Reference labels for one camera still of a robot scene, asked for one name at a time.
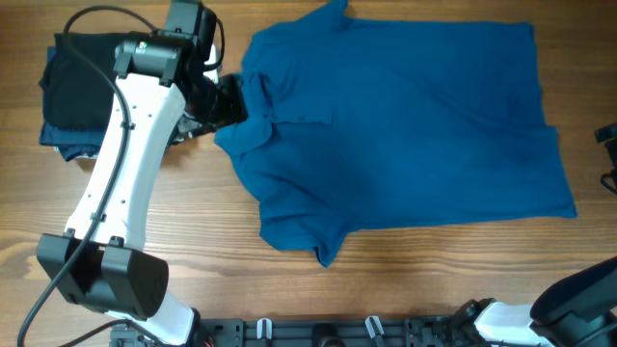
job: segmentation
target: blue cloth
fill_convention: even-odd
[[[249,118],[216,133],[265,241],[328,266],[361,228],[575,217],[531,25],[364,20],[346,6],[255,34]]]
[[[56,54],[55,47],[47,47],[47,62],[51,62]],[[95,156],[103,144],[105,131],[102,130],[69,130],[55,127],[43,121],[39,135],[39,144],[56,147],[65,161],[78,156]]]

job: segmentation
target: blue shirt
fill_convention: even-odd
[[[575,217],[529,24],[365,20],[346,6],[255,34],[249,118],[216,134],[264,240],[328,266],[361,228]]]

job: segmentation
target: blue fabric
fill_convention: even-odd
[[[265,241],[328,266],[361,228],[575,217],[531,25],[364,20],[346,6],[255,34],[249,118],[216,134]]]
[[[48,63],[54,58],[55,54],[56,49],[54,47],[47,47]],[[104,137],[105,132],[101,130],[67,130],[43,121],[39,144],[56,147],[65,161],[70,161],[78,156],[98,154]]]

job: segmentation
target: wooden table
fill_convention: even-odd
[[[236,71],[251,36],[315,9],[309,0],[212,0],[227,34],[225,71]],[[52,34],[96,0],[4,0],[0,8],[0,346],[14,344],[49,278],[35,258],[40,234],[60,234],[89,180],[41,147],[37,83]],[[157,25],[167,0],[109,0]],[[323,269],[312,254],[280,253],[259,238],[257,204],[227,156],[205,136],[166,155],[148,214],[146,252],[169,261],[170,289],[203,317],[254,319],[450,313],[470,298],[532,302],[556,280],[617,252],[617,197],[599,177],[610,168],[593,131],[617,120],[617,2],[354,1],[349,13],[376,19],[530,21],[536,26],[548,124],[557,127],[577,200],[575,220],[359,232]],[[115,13],[84,17],[87,33],[143,30]],[[53,294],[28,336],[57,345],[108,317]],[[88,342],[106,345],[108,334]]]

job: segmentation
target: black cloth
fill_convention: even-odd
[[[116,47],[127,34],[70,34],[75,48],[91,59],[111,79],[116,78]],[[62,34],[55,34],[56,54],[40,80],[44,91],[43,117],[61,129],[107,129],[113,92],[85,63],[65,47]]]

